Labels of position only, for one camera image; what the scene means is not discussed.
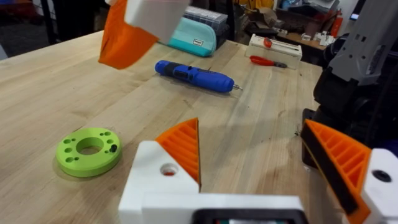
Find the wooden workbench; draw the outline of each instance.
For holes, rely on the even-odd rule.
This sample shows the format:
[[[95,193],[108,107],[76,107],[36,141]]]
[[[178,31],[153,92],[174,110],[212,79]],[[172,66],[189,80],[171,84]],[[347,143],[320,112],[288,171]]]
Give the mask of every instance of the wooden workbench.
[[[97,62],[101,36],[0,61],[1,223],[119,223],[137,145],[196,116],[202,192],[299,195],[309,220],[327,223],[325,183],[303,168],[295,135],[302,110],[316,107],[320,67],[253,65],[246,46],[227,42],[210,58],[157,44],[134,66],[115,70]],[[218,94],[160,77],[160,59],[228,74],[244,90]],[[116,132],[123,157],[109,172],[79,179],[58,168],[55,148],[87,127]]]

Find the green disc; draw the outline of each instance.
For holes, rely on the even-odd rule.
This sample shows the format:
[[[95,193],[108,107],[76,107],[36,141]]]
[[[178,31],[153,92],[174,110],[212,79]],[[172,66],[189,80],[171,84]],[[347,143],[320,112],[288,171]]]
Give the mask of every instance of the green disc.
[[[118,136],[104,128],[86,128],[66,136],[57,147],[61,170],[75,177],[92,177],[114,167],[120,157]]]

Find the blue screwdriver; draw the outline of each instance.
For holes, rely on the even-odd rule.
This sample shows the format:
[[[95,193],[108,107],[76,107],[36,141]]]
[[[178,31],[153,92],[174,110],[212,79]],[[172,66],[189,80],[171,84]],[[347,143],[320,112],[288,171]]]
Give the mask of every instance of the blue screwdriver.
[[[226,93],[235,90],[243,90],[240,86],[235,85],[234,80],[224,74],[203,70],[179,63],[161,60],[155,65],[156,72],[160,75],[178,78],[192,85],[200,86],[208,90],[214,90],[220,93]]]

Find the teal pouch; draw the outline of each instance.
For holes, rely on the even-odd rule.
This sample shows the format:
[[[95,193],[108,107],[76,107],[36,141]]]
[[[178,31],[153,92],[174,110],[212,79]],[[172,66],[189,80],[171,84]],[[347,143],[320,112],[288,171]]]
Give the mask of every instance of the teal pouch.
[[[216,51],[216,33],[209,25],[181,18],[180,24],[167,45],[197,56],[207,57]]]

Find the ribbed orange fin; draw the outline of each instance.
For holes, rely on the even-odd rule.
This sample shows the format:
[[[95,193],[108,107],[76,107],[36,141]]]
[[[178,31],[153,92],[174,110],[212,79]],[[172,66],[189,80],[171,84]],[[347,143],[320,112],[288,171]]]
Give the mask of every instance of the ribbed orange fin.
[[[361,198],[370,148],[315,121],[305,120],[301,138],[324,178],[333,189],[351,224],[370,214]]]
[[[117,69],[134,64],[158,40],[145,30],[125,23],[126,4],[127,0],[117,0],[110,7],[98,60]]]
[[[200,184],[198,118],[170,128],[156,141]]]

